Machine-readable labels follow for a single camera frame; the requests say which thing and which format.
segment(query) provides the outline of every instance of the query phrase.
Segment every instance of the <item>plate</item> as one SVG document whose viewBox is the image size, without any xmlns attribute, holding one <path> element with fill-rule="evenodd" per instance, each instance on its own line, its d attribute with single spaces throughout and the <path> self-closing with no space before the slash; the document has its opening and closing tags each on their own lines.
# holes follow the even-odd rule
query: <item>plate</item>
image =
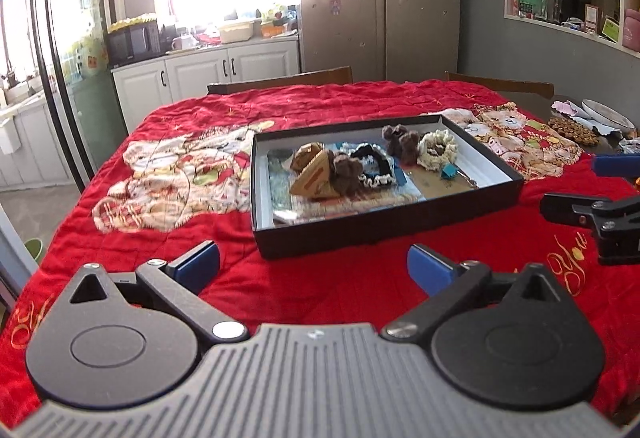
<svg viewBox="0 0 640 438">
<path fill-rule="evenodd" d="M 591 116 L 591 118 L 605 126 L 619 129 L 623 133 L 629 133 L 636 129 L 633 123 L 624 115 L 621 115 L 604 104 L 600 104 L 590 99 L 585 99 L 582 101 L 582 108 Z"/>
</svg>

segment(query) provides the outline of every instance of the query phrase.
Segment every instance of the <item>wooden chair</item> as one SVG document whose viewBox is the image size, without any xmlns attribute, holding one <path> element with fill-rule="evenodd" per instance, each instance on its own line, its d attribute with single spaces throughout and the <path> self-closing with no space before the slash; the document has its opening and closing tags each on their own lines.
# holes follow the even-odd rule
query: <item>wooden chair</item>
<svg viewBox="0 0 640 438">
<path fill-rule="evenodd" d="M 318 72 L 299 73 L 287 77 L 276 77 L 273 79 L 263 79 L 259 81 L 245 81 L 241 83 L 213 83 L 207 85 L 207 95 L 230 95 L 232 93 L 244 92 L 247 90 L 264 90 L 266 88 L 276 88 L 278 86 L 293 86 L 296 84 L 312 84 L 321 86 L 323 84 L 352 84 L 353 75 L 350 66 L 333 68 L 331 70 L 320 70 Z"/>
<path fill-rule="evenodd" d="M 555 94 L 551 83 L 538 83 L 534 81 L 509 81 L 507 79 L 492 79 L 490 77 L 475 77 L 462 73 L 445 72 L 447 81 L 462 81 L 486 86 L 494 92 L 533 93 L 545 99 L 551 99 Z"/>
</svg>

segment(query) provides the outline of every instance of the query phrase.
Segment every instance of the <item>quilted red blanket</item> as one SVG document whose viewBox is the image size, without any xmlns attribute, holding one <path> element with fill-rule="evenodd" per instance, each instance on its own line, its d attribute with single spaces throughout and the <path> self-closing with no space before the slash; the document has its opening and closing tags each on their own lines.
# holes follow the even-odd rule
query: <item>quilted red blanket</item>
<svg viewBox="0 0 640 438">
<path fill-rule="evenodd" d="M 412 243 L 455 260 L 480 259 L 499 272 L 520 270 L 529 261 L 545 263 L 604 342 L 606 369 L 593 404 L 612 412 L 635 392 L 640 378 L 640 267 L 599 266 L 590 234 L 545 222 L 538 203 L 548 191 L 618 199 L 634 190 L 621 179 L 595 177 L 588 156 L 578 157 L 575 146 L 521 113 L 496 108 L 504 102 L 470 84 L 383 82 L 209 96 L 154 111 L 84 191 L 18 299 L 0 336 L 0 420 L 15 426 L 38 407 L 24 349 L 83 263 L 132 271 L 153 257 L 174 259 L 207 239 L 219 244 L 222 267 L 201 297 L 252 330 L 262 322 L 366 321 L 382 327 L 424 300 L 406 271 Z M 470 110 L 453 116 L 530 178 L 518 205 L 373 246 L 275 262 L 260 257 L 248 212 L 248 155 L 255 131 L 444 108 Z M 496 126 L 522 130 L 518 136 L 507 130 L 512 134 L 493 137 Z M 558 148 L 552 158 L 549 147 Z"/>
</svg>

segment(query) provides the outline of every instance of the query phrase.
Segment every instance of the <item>black box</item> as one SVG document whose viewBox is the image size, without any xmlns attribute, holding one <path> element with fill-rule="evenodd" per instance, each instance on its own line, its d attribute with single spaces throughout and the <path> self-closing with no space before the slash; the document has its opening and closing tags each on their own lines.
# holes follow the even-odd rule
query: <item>black box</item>
<svg viewBox="0 0 640 438">
<path fill-rule="evenodd" d="M 308 142 L 370 142 L 386 147 L 385 125 L 403 124 L 419 133 L 448 129 L 456 138 L 456 164 L 479 189 L 297 225 L 274 225 L 267 152 L 297 149 Z M 516 204 L 524 179 L 481 142 L 443 115 L 374 119 L 256 133 L 251 158 L 251 215 L 255 241 L 266 259 L 330 251 L 348 245 L 418 233 L 476 218 Z"/>
</svg>

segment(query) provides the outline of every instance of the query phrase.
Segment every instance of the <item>blue gripper pad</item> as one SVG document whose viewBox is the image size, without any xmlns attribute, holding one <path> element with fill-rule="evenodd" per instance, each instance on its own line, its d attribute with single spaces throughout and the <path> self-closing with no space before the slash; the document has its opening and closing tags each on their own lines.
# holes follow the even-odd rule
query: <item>blue gripper pad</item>
<svg viewBox="0 0 640 438">
<path fill-rule="evenodd" d="M 459 275 L 459 265 L 420 244 L 409 247 L 406 266 L 411 279 L 429 297 L 447 288 Z"/>
<path fill-rule="evenodd" d="M 640 176 L 640 155 L 597 155 L 591 167 L 597 176 Z"/>
<path fill-rule="evenodd" d="M 218 275 L 219 270 L 220 250 L 213 241 L 207 240 L 172 261 L 167 267 L 167 274 L 197 295 Z"/>
</svg>

